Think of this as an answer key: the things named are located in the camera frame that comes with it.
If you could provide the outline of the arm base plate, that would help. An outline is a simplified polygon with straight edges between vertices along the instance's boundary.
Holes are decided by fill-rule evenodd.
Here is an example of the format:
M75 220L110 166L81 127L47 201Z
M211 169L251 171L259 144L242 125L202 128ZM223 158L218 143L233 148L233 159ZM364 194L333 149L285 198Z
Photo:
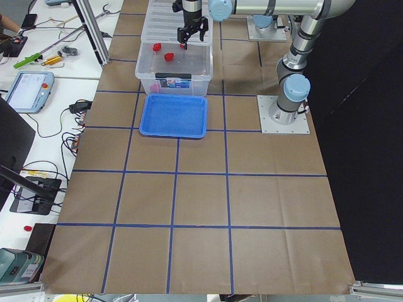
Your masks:
M304 105L293 113L282 111L277 104L278 96L257 95L259 120L263 134L309 135L310 129Z
M250 41L255 42L287 42L286 29L282 22L282 19L278 17L272 21L266 28L260 28L255 22L252 16L246 18L248 37Z

